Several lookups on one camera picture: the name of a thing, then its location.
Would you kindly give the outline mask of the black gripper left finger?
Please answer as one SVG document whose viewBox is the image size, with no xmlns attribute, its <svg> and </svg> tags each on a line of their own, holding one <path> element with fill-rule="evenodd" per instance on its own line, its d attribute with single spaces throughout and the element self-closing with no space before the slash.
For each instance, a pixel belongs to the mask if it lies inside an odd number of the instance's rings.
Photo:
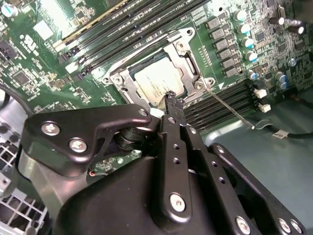
<svg viewBox="0 0 313 235">
<path fill-rule="evenodd" d="M 138 104 L 35 114 L 24 124 L 21 174 L 34 186 L 50 217 L 88 188 L 95 163 L 140 150 L 156 161 L 156 201 L 169 217 L 189 213 L 190 187 L 183 100 L 168 91 L 152 115 Z"/>
</svg>

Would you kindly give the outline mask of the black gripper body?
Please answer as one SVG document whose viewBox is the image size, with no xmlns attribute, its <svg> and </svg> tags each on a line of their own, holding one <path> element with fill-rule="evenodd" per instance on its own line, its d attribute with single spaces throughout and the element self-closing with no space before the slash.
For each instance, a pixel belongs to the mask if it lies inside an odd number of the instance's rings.
<svg viewBox="0 0 313 235">
<path fill-rule="evenodd" d="M 235 211 L 218 178 L 198 177 L 177 158 L 145 157 L 72 196 L 56 235 L 234 235 Z"/>
</svg>

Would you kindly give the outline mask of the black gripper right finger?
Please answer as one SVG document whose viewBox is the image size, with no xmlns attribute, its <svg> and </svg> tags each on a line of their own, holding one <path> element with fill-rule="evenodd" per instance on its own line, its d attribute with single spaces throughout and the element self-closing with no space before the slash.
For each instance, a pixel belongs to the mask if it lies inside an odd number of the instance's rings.
<svg viewBox="0 0 313 235">
<path fill-rule="evenodd" d="M 305 226 L 223 145 L 206 145 L 185 122 L 188 159 L 202 176 L 205 205 L 216 235 L 305 235 Z"/>
</svg>

